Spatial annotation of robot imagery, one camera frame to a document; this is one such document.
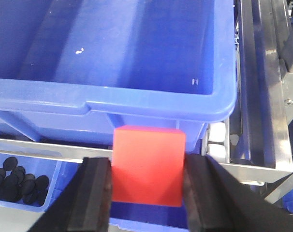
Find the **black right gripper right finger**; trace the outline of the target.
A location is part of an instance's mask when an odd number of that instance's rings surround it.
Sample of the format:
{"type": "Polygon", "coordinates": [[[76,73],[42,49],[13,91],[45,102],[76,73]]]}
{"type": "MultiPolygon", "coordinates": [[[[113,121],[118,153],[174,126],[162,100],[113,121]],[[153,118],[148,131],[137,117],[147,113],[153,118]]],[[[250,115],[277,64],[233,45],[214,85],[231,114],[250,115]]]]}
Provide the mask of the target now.
{"type": "Polygon", "coordinates": [[[183,200],[191,232],[293,232],[293,216],[241,184],[210,156],[185,156],[183,200]]]}

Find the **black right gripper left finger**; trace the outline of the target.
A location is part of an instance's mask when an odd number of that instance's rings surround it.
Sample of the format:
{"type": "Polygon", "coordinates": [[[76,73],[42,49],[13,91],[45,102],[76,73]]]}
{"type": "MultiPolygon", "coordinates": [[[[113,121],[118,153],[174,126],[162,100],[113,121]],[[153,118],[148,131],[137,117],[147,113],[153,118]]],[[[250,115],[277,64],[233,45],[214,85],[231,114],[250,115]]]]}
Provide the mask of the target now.
{"type": "Polygon", "coordinates": [[[84,158],[76,174],[31,232],[106,232],[112,202],[109,158],[84,158]]]}

